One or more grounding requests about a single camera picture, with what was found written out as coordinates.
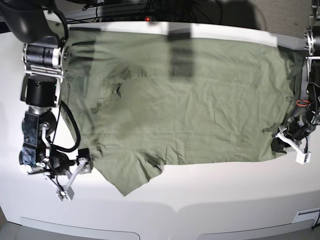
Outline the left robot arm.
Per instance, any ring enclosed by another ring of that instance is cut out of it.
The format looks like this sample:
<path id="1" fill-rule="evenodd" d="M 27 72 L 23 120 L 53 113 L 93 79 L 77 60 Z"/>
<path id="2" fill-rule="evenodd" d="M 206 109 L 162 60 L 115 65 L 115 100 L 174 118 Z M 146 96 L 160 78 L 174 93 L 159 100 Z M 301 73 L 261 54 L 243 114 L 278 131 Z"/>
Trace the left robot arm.
<path id="1" fill-rule="evenodd" d="M 320 2 L 311 2 L 308 25 L 304 34 L 304 51 L 299 98 L 286 121 L 273 135 L 271 149 L 276 153 L 286 153 L 287 148 L 296 152 L 295 161 L 301 165 L 309 163 L 311 133 L 320 125 Z"/>

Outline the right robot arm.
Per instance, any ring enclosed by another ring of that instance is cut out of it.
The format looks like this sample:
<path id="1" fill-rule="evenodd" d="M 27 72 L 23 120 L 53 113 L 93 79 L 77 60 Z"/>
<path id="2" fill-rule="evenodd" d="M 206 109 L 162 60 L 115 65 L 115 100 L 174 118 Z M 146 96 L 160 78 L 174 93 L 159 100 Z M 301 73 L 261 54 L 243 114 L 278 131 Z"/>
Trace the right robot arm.
<path id="1" fill-rule="evenodd" d="M 23 145 L 19 163 L 29 175 L 42 174 L 56 188 L 60 200 L 74 197 L 72 183 L 90 173 L 92 158 L 80 148 L 81 134 L 75 118 L 61 99 L 63 59 L 69 38 L 67 20 L 53 0 L 3 0 L 0 14 L 15 37 L 23 43 L 24 78 L 20 99 L 28 105 L 21 127 Z M 59 118 L 52 110 L 64 110 L 75 131 L 75 144 L 54 144 Z"/>

